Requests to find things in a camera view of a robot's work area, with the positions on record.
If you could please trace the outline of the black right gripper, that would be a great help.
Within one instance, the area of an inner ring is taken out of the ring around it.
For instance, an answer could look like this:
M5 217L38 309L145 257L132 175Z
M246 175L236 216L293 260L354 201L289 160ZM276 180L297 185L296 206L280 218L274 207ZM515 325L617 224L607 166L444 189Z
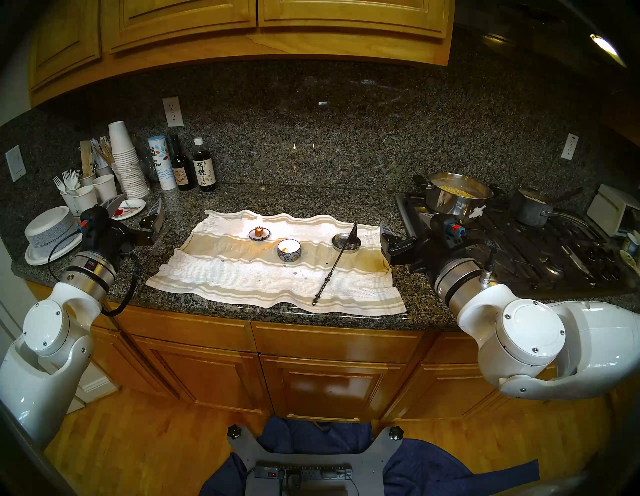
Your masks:
M424 235L418 239L404 239L385 223L379 225L379 239L383 257L390 266L408 266L410 273L438 275L447 263L465 257L465 250L486 245L495 255L495 242L489 239L466 237L450 246L445 237Z

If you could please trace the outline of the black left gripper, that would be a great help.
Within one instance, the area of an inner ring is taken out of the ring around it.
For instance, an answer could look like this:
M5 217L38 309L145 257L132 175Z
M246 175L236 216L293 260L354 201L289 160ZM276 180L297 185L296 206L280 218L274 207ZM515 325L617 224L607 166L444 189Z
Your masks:
M119 194L102 203L108 216L113 217L126 199ZM147 216L139 221L139 229L124 225L121 221L107 219L105 223L96 223L91 219L82 220L82 251L89 257L108 263L110 270L117 274L124 261L125 254L131 253L135 246L153 245L162 231L164 221L163 200L153 205Z

